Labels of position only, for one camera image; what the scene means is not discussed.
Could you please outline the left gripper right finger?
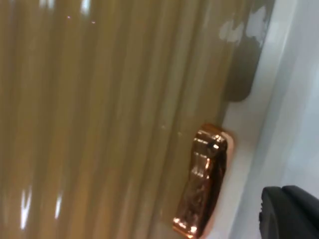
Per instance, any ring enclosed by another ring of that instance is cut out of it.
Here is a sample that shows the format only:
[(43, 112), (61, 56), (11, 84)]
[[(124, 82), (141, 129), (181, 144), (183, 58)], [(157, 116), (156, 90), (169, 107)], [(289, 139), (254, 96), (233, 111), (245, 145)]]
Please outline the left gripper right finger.
[(284, 186), (284, 193), (292, 200), (293, 204), (301, 213), (298, 216), (301, 222), (307, 227), (307, 231), (319, 238), (319, 200), (312, 194), (298, 186)]

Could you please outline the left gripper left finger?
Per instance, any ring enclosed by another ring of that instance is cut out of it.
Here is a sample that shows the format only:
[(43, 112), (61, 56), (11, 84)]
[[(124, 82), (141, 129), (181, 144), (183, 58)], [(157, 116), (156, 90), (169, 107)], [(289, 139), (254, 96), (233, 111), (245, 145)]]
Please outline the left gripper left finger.
[(259, 230), (263, 239), (295, 239), (296, 208), (287, 191), (280, 187), (265, 187), (261, 195)]

